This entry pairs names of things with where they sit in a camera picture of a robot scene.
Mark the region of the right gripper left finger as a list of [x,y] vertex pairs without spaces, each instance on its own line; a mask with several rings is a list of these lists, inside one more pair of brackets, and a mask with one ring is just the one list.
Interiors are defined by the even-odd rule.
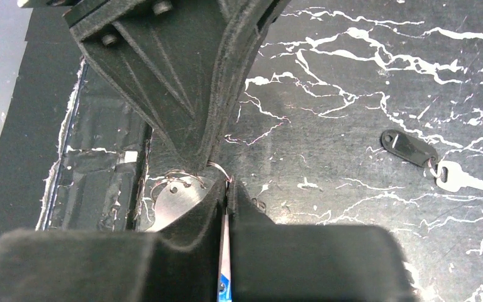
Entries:
[[5,233],[0,301],[216,301],[225,191],[159,232]]

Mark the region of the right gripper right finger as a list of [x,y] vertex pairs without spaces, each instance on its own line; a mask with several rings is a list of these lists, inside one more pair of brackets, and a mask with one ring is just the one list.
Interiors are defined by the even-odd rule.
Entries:
[[404,254],[376,225],[281,225],[228,189],[234,301],[416,301]]

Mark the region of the black key tag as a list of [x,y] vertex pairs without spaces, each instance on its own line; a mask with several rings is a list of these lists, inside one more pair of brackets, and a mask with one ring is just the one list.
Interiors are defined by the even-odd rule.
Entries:
[[439,163],[438,152],[428,143],[400,130],[388,129],[382,132],[380,141],[383,148],[405,161],[420,167]]

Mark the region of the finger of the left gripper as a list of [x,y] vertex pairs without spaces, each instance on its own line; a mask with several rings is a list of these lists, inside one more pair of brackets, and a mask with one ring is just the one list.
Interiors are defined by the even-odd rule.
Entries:
[[271,24],[287,1],[79,1],[64,14],[89,65],[185,171],[218,153]]

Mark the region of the silver key with ring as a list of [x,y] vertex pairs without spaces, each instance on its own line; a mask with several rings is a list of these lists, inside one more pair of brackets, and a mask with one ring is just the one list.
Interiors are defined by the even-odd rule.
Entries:
[[456,193],[462,188],[471,187],[483,191],[483,180],[464,172],[457,162],[442,160],[435,165],[429,160],[427,167],[436,179],[436,185],[443,190]]

